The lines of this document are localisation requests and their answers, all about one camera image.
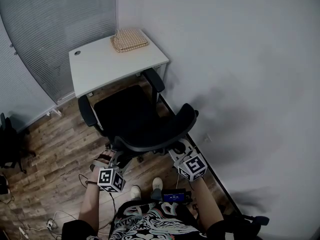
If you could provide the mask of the person's left hand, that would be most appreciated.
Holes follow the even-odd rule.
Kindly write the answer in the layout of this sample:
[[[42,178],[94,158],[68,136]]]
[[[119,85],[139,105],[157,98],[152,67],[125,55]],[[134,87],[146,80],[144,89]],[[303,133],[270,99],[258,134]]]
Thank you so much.
[[[98,161],[108,164],[110,160],[115,155],[115,152],[112,150],[104,150],[97,158]]]

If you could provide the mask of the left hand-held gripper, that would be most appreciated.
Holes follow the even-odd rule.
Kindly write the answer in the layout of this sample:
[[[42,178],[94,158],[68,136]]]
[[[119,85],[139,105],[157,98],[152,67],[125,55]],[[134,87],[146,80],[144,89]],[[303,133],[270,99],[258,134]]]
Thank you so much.
[[[109,161],[109,163],[103,163],[98,158],[94,159],[89,166],[89,169],[93,172],[95,168],[98,168],[97,185],[108,193],[120,193],[123,191],[126,184],[126,180],[123,175],[131,163],[130,159],[123,160],[123,152],[115,155]]]

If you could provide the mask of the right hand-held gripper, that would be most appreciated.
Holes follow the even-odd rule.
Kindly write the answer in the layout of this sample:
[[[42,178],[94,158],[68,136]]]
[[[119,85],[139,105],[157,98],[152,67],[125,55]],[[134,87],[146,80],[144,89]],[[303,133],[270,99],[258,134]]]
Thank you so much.
[[[208,168],[202,154],[184,138],[174,143],[169,154],[173,160],[173,166],[179,175],[193,182],[202,177]]]

